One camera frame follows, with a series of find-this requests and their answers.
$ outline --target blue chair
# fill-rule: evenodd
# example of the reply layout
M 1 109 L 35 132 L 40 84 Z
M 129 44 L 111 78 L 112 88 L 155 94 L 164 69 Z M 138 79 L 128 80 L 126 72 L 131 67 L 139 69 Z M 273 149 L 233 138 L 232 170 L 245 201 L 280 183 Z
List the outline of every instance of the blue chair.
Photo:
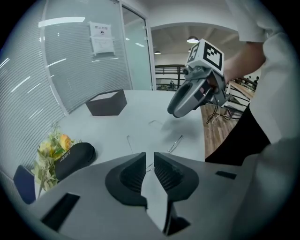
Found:
M 14 175 L 14 183 L 26 204 L 31 204 L 36 200 L 34 175 L 27 168 L 22 165 L 18 166 Z

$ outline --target white shirt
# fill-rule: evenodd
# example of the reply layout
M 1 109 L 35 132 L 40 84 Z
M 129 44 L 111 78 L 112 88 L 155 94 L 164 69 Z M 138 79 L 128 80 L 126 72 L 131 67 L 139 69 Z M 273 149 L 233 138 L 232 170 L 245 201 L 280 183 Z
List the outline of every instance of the white shirt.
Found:
M 226 0 L 240 41 L 264 42 L 266 62 L 250 111 L 271 143 L 300 135 L 299 62 L 275 17 L 255 0 Z

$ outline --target wooden floor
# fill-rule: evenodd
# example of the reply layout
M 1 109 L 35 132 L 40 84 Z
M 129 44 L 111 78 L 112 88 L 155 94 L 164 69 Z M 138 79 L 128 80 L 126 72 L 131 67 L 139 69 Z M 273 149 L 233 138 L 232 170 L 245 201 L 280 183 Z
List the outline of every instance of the wooden floor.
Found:
M 238 122 L 238 120 L 226 120 L 223 117 L 219 117 L 213 122 L 214 118 L 217 117 L 217 115 L 215 115 L 215 117 L 207 124 L 207 118 L 214 112 L 214 109 L 215 106 L 210 104 L 201 106 L 205 137 L 205 158 L 218 148 Z M 220 113 L 224 114 L 225 109 L 220 108 Z

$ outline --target person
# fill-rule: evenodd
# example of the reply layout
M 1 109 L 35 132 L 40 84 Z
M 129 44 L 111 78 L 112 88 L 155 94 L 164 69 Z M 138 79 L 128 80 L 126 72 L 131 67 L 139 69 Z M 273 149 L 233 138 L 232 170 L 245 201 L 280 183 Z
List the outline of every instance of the person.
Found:
M 254 83 L 256 83 L 256 86 L 253 85 L 254 90 L 256 90 L 258 80 L 259 80 L 259 76 L 256 77 L 256 80 L 254 80 Z
M 241 165 L 268 144 L 300 135 L 299 62 L 287 34 L 255 0 L 226 0 L 240 41 L 246 42 L 225 61 L 226 82 L 262 66 L 260 84 L 236 126 L 205 161 Z

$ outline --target door frame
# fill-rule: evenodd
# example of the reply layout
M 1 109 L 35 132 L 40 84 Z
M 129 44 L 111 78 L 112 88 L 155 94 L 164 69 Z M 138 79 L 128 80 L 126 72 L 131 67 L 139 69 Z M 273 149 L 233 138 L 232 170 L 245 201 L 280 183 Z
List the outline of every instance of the door frame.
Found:
M 124 25 L 123 11 L 122 11 L 123 7 L 127 8 L 131 12 L 137 14 L 138 16 L 140 16 L 145 21 L 145 24 L 146 24 L 146 29 L 145 30 L 146 30 L 146 34 L 147 34 L 147 38 L 148 38 L 148 51 L 149 51 L 149 60 L 150 60 L 152 90 L 156 90 L 154 51 L 153 51 L 152 35 L 151 35 L 151 28 L 149 27 L 149 21 L 143 13 L 139 12 L 137 9 L 130 6 L 128 3 L 125 3 L 122 0 L 119 0 L 119 3 L 120 3 L 123 38 L 124 38 L 125 57 L 126 57 L 127 67 L 129 69 L 131 89 L 133 89 L 133 84 L 132 84 L 132 79 L 131 79 L 132 74 L 130 72 L 130 68 L 129 68 L 129 65 L 128 65 L 127 52 L 126 52 L 126 46 L 125 46 L 126 37 L 125 37 L 125 25 Z

